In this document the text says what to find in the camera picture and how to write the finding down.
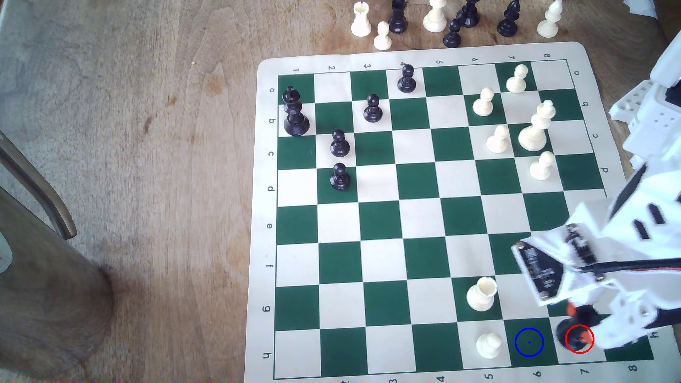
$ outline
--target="chess mat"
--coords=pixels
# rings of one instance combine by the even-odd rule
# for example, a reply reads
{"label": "chess mat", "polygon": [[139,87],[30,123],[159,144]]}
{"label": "chess mat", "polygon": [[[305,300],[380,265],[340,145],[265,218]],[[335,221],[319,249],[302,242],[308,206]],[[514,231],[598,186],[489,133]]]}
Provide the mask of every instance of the chess mat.
{"label": "chess mat", "polygon": [[[412,93],[397,88],[403,63],[415,67]],[[510,93],[520,63],[527,88]],[[310,120],[303,136],[283,128],[289,85]],[[495,92],[487,117],[472,110],[484,87]],[[371,93],[378,123],[362,116]],[[542,151],[556,161],[538,181],[528,169],[542,151],[518,133],[546,99],[556,116]],[[670,328],[613,350],[558,344],[565,303],[536,306],[510,250],[624,185],[578,43],[271,59],[256,109],[246,382],[671,379],[654,367],[680,361]],[[486,140],[498,124],[510,135],[496,154]],[[351,147],[342,158],[330,152],[336,129]],[[330,185],[337,162],[345,191]],[[498,284],[484,312],[466,303],[481,276]],[[595,305],[603,316],[608,302]],[[491,332],[503,344],[488,360],[475,341]]]}

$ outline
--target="white square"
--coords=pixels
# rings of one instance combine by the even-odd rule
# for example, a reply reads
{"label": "white square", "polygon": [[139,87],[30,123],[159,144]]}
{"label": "white square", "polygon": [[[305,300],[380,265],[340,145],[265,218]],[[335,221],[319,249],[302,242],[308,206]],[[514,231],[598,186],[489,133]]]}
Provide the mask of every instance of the white square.
{"label": "white square", "polygon": [[483,88],[492,88],[495,93],[501,92],[494,64],[461,65],[459,76],[461,90],[465,95],[480,95]]}
{"label": "white square", "polygon": [[[493,367],[511,366],[506,328],[502,320],[476,320],[472,322],[459,322],[456,324],[459,331],[459,344],[461,347],[461,359],[465,369],[483,369]],[[497,333],[501,336],[500,352],[496,358],[487,359],[480,356],[475,344],[480,335]]]}
{"label": "white square", "polygon": [[319,327],[364,327],[364,284],[319,285]]}
{"label": "white square", "polygon": [[477,167],[474,159],[436,162],[435,173],[437,174],[437,189],[440,191],[440,198],[480,195],[480,184],[477,182]]}
{"label": "white square", "polygon": [[315,74],[315,103],[352,101],[350,72]]}
{"label": "white square", "polygon": [[277,331],[274,379],[321,375],[319,330]]}
{"label": "white square", "polygon": [[316,243],[276,247],[276,285],[319,284],[319,246]]}
{"label": "white square", "polygon": [[357,167],[357,199],[359,202],[397,201],[397,168],[395,164]]}
{"label": "white square", "polygon": [[400,200],[402,238],[445,236],[440,198]]}
{"label": "white square", "polygon": [[405,245],[401,238],[362,241],[362,281],[404,281],[407,279]]}
{"label": "white square", "polygon": [[468,114],[463,95],[426,97],[428,121],[432,129],[468,126]]}
{"label": "white square", "polygon": [[451,278],[407,280],[412,324],[456,322]]}
{"label": "white square", "polygon": [[[315,105],[314,104],[303,104],[302,110],[300,111],[308,120],[310,120],[310,129],[303,134],[303,136],[314,136],[316,132],[315,123]],[[288,117],[288,114],[284,112],[284,105],[279,106],[279,137],[291,137],[290,134],[286,133],[284,130],[284,121]]]}
{"label": "white square", "polygon": [[366,100],[352,102],[352,122],[355,133],[366,132],[389,132],[392,130],[392,121],[390,120],[390,100],[380,99],[379,107],[383,111],[381,120],[376,123],[370,123],[364,119],[364,109],[368,104]]}
{"label": "white square", "polygon": [[421,68],[414,68],[414,80],[416,80],[416,89],[411,93],[404,93],[397,87],[397,82],[402,78],[402,70],[387,70],[385,71],[387,78],[387,96],[390,99],[398,98],[417,98],[426,96],[426,88],[424,86],[424,70]]}
{"label": "white square", "polygon": [[530,231],[530,222],[527,220],[522,194],[495,194],[481,198],[487,233]]}
{"label": "white square", "polygon": [[523,274],[496,276],[501,317],[504,319],[544,318],[549,316],[546,306],[537,306],[530,286]]}
{"label": "white square", "polygon": [[319,243],[359,241],[360,204],[318,204],[317,236]]}
{"label": "white square", "polygon": [[452,278],[494,275],[492,249],[487,234],[449,235],[445,237],[445,242]]}
{"label": "white square", "polygon": [[277,206],[317,204],[317,169],[280,170]]}
{"label": "white square", "polygon": [[430,129],[395,130],[392,132],[396,164],[435,162]]}
{"label": "white square", "polygon": [[531,66],[538,91],[575,87],[566,60],[533,61]]}
{"label": "white square", "polygon": [[416,371],[411,325],[367,327],[366,364],[369,373]]}

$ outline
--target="wood grain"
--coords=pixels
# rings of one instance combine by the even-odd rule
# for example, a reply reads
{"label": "wood grain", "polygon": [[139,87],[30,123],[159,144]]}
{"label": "wood grain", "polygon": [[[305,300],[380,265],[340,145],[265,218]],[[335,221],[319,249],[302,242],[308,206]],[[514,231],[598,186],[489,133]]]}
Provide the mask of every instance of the wood grain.
{"label": "wood grain", "polygon": [[[566,0],[551,40],[535,31],[550,1],[525,1],[505,39],[496,24],[507,3],[481,1],[463,46],[581,42],[606,109],[665,48],[657,21],[620,0]],[[7,0],[1,128],[60,193],[80,232],[70,243],[108,270],[116,294],[109,338],[59,380],[243,379],[257,65],[375,51],[350,34],[352,4]],[[462,4],[450,0],[446,17]],[[370,6],[374,26],[390,17],[388,0]],[[442,47],[443,34],[420,25],[428,10],[409,3],[392,50]],[[621,145],[626,127],[610,126]],[[0,185],[46,219],[7,173]]]}

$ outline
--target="chess piece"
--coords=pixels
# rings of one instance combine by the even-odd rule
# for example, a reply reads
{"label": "chess piece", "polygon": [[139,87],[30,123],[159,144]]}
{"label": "chess piece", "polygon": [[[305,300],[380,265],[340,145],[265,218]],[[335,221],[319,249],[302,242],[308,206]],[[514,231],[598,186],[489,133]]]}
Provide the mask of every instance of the chess piece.
{"label": "chess piece", "polygon": [[449,33],[442,39],[442,44],[447,48],[458,48],[461,45],[461,36],[459,36],[459,20],[453,19],[449,23]]}
{"label": "chess piece", "polygon": [[371,24],[366,15],[369,13],[369,5],[363,1],[359,1],[355,3],[352,10],[355,12],[355,20],[350,26],[350,31],[357,37],[367,36],[371,33]]}
{"label": "chess piece", "polygon": [[494,304],[495,294],[496,281],[490,277],[482,277],[469,288],[466,293],[466,302],[475,311],[487,311]]}
{"label": "chess piece", "polygon": [[432,9],[424,17],[424,28],[433,33],[442,32],[447,26],[447,19],[442,13],[442,8],[447,5],[447,0],[430,0]]}
{"label": "chess piece", "polygon": [[293,87],[288,87],[282,94],[284,111],[288,114],[284,120],[284,130],[292,136],[302,136],[310,129],[310,120],[300,111],[300,93]]}

